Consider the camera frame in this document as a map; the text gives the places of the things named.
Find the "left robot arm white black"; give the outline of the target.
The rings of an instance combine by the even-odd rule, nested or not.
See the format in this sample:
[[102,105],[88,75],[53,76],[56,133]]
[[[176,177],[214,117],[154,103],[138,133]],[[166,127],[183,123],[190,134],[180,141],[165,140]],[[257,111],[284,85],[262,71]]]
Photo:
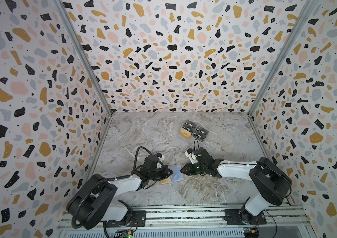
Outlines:
[[68,202],[67,212],[72,215],[72,228],[90,230],[100,222],[111,226],[127,227],[138,221],[133,217],[133,208],[118,196],[132,191],[148,189],[148,184],[168,179],[173,170],[163,164],[162,154],[152,154],[140,166],[135,166],[130,175],[104,178],[92,175]]

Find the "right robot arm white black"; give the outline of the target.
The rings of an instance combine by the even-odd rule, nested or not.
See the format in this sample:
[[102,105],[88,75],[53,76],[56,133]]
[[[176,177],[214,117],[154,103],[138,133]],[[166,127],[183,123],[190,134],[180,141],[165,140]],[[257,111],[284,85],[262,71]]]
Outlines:
[[217,178],[237,178],[253,182],[258,192],[247,199],[239,211],[226,221],[236,224],[258,224],[264,210],[271,205],[280,206],[291,193],[291,179],[272,161],[262,157],[255,162],[233,162],[213,159],[208,151],[200,147],[188,149],[185,156],[190,160],[181,173],[187,176],[210,175]]

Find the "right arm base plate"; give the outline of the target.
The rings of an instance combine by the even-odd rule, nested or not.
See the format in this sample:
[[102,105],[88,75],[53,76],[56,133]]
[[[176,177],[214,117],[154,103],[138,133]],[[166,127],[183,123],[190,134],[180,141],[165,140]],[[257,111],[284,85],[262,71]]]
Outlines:
[[226,209],[224,220],[228,225],[266,225],[267,221],[265,219],[263,211],[257,215],[253,216],[249,212],[240,209]]

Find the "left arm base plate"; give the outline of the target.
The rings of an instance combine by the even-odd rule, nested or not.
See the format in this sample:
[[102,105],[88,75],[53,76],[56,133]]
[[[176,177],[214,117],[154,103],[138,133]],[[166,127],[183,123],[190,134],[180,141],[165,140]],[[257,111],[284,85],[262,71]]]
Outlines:
[[120,229],[126,229],[131,227],[144,227],[146,224],[146,214],[147,212],[145,210],[127,212],[125,217],[122,218],[120,221],[106,221],[106,227]]

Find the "pink leather card holder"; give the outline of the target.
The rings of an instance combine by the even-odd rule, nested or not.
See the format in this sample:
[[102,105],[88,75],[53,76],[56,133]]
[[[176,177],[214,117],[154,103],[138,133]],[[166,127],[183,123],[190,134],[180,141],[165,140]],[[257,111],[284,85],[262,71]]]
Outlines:
[[159,185],[169,184],[173,182],[186,181],[186,175],[181,172],[182,164],[169,166],[173,174],[169,178],[159,181]]

